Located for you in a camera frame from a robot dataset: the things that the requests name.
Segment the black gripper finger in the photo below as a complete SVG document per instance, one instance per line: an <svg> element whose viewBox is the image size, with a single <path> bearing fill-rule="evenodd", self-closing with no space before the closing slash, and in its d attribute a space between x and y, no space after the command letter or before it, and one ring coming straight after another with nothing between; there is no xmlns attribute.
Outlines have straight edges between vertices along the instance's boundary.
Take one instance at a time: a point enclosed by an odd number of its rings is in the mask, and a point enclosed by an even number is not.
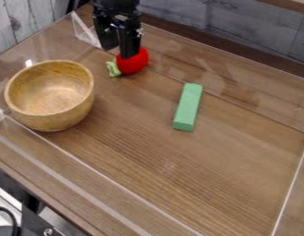
<svg viewBox="0 0 304 236"><path fill-rule="evenodd" d="M139 18L127 19L120 23L120 55L129 59L140 52L141 45L141 22Z"/></svg>
<svg viewBox="0 0 304 236"><path fill-rule="evenodd" d="M117 33L117 28L119 28L117 21L109 16L95 15L93 23L103 48L107 51L115 49L120 45L119 33Z"/></svg>

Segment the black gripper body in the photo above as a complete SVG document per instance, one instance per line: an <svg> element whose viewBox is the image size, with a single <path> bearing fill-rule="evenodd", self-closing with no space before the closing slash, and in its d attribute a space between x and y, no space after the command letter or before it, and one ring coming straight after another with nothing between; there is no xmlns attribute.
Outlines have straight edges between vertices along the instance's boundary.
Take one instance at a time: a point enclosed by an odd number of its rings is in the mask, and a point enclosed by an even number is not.
<svg viewBox="0 0 304 236"><path fill-rule="evenodd" d="M93 0L93 23L97 31L111 28L139 30L141 28L140 0Z"/></svg>

